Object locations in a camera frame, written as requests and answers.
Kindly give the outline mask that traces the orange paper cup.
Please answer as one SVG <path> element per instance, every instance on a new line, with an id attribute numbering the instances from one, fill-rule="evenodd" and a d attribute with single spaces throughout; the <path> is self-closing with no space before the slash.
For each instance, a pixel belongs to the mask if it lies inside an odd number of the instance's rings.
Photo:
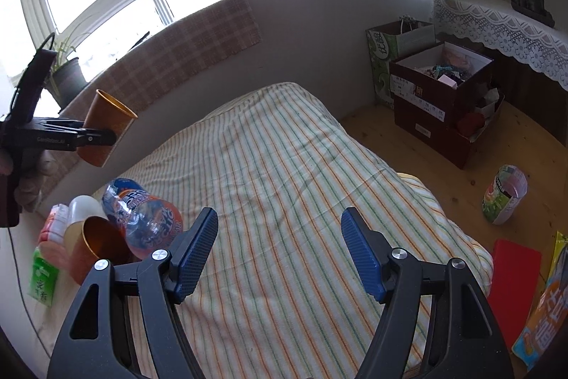
<path id="1" fill-rule="evenodd" d="M 109 129 L 118 138 L 128 130 L 138 116 L 125 104 L 104 90 L 96 90 L 89 107 L 83 129 Z M 78 156 L 92 166 L 102 167 L 114 150 L 113 146 L 83 146 L 77 148 Z"/>
<path id="2" fill-rule="evenodd" d="M 83 284 L 98 260 L 106 259 L 113 265 L 133 261 L 133 254 L 122 233 L 100 216 L 90 216 L 69 225 L 64 235 L 64 246 L 69 256 L 67 272 L 78 285 Z"/>

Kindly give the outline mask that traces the white yellow plastic cup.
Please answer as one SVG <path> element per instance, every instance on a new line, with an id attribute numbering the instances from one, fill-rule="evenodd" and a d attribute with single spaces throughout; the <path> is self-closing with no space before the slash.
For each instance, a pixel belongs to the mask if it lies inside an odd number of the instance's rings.
<path id="1" fill-rule="evenodd" d="M 90 195 L 79 195 L 69 203 L 66 225 L 83 222 L 92 216 L 107 218 L 100 202 Z"/>

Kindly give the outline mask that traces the red white noodle cup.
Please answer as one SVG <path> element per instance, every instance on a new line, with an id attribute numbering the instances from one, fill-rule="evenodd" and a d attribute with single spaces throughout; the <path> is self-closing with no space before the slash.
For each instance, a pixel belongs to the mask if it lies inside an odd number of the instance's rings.
<path id="1" fill-rule="evenodd" d="M 54 205 L 38 236 L 40 255 L 59 270 L 69 269 L 69 253 L 65 249 L 64 241 L 68 218 L 69 207 L 67 205 Z"/>

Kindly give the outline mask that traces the noodle cup on floor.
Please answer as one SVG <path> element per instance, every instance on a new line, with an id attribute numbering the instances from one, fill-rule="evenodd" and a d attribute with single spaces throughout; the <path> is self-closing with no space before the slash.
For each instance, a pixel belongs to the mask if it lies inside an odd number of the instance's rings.
<path id="1" fill-rule="evenodd" d="M 505 164 L 495 175 L 483 195 L 483 216 L 492 224 L 501 225 L 513 212 L 528 192 L 528 180 L 517 166 Z"/>

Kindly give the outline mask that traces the potted spider plant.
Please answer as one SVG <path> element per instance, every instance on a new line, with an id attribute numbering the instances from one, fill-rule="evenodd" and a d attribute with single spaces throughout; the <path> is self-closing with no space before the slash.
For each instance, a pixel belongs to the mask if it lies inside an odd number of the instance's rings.
<path id="1" fill-rule="evenodd" d="M 83 90 L 87 81 L 70 38 L 57 39 L 52 32 L 45 42 L 56 53 L 45 87 L 62 110 Z"/>

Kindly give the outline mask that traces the plaid windowsill cloth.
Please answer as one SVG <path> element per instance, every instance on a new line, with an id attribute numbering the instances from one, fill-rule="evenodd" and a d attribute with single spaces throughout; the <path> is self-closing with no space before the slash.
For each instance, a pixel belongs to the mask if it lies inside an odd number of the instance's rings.
<path id="1" fill-rule="evenodd" d="M 261 42 L 249 0 L 222 0 L 154 34 L 87 84 L 63 110 L 81 119 L 100 88 L 135 113 L 232 56 Z"/>

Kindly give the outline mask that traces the red flat packet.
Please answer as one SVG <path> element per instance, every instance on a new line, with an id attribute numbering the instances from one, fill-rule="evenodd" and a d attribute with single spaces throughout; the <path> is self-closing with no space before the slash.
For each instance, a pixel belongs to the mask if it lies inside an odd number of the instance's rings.
<path id="1" fill-rule="evenodd" d="M 528 320 L 542 255 L 530 247 L 497 239 L 492 258 L 494 273 L 487 300 L 510 349 Z"/>

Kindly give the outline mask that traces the green tea can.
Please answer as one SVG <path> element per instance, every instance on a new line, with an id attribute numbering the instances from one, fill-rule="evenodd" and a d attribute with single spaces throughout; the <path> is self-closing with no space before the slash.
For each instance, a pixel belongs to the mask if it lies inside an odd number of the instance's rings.
<path id="1" fill-rule="evenodd" d="M 28 295 L 40 304 L 51 307 L 59 270 L 42 257 L 38 248 L 34 250 Z"/>

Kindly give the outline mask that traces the blue orange Fanta bottle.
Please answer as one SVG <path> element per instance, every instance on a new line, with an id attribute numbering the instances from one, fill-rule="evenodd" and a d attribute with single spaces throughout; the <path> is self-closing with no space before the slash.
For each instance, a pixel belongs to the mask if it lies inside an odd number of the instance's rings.
<path id="1" fill-rule="evenodd" d="M 151 195 L 128 178 L 108 183 L 101 198 L 108 221 L 119 229 L 132 254 L 145 259 L 167 249 L 183 232 L 183 219 L 175 205 Z"/>

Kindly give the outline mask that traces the orange snack bag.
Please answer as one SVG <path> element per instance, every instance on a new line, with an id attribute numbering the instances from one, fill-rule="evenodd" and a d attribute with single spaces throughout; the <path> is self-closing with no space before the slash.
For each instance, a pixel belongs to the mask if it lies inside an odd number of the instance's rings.
<path id="1" fill-rule="evenodd" d="M 512 352 L 531 370 L 553 342 L 567 317 L 567 235 L 556 233 L 551 269 L 537 307 Z"/>

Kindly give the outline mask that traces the black object on windowsill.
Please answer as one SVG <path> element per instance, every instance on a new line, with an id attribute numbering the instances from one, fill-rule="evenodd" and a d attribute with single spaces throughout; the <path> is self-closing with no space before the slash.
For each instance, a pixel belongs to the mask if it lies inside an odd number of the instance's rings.
<path id="1" fill-rule="evenodd" d="M 145 40 L 147 40 L 150 36 L 150 32 L 146 32 L 142 35 L 141 38 L 139 38 L 129 49 L 129 51 L 135 49 L 136 47 L 138 47 L 140 44 L 142 44 Z"/>

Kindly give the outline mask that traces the striped bed sheet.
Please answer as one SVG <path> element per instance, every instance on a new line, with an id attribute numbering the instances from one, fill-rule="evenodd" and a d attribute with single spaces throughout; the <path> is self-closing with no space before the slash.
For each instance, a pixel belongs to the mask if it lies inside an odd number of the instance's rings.
<path id="1" fill-rule="evenodd" d="M 352 378 L 382 308 L 340 230 L 344 209 L 426 262 L 463 259 L 483 292 L 489 252 L 412 175 L 354 140 L 303 87 L 255 90 L 213 110 L 130 167 L 186 224 L 205 207 L 219 233 L 177 309 L 209 378 Z"/>

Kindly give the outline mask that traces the dark cardboard box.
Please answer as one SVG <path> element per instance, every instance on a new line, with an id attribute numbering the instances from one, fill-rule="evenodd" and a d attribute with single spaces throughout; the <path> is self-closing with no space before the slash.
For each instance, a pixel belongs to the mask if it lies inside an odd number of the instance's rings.
<path id="1" fill-rule="evenodd" d="M 397 126 L 466 166 L 499 117 L 504 94 L 496 61 L 441 42 L 390 63 Z"/>

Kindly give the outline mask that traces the green white paper bag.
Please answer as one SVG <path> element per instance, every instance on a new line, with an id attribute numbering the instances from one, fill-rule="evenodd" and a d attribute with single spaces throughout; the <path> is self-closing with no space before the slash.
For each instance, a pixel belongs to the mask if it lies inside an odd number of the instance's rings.
<path id="1" fill-rule="evenodd" d="M 434 25 L 405 15 L 397 21 L 369 28 L 366 40 L 376 102 L 392 109 L 390 64 L 433 46 L 436 43 Z"/>

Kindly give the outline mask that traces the white lace cloth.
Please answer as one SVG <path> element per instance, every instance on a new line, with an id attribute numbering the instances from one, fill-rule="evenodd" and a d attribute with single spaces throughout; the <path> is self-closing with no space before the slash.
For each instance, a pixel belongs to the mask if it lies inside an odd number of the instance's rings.
<path id="1" fill-rule="evenodd" d="M 467 38 L 542 73 L 567 81 L 567 34 L 515 11 L 503 0 L 434 0 L 438 33 Z"/>

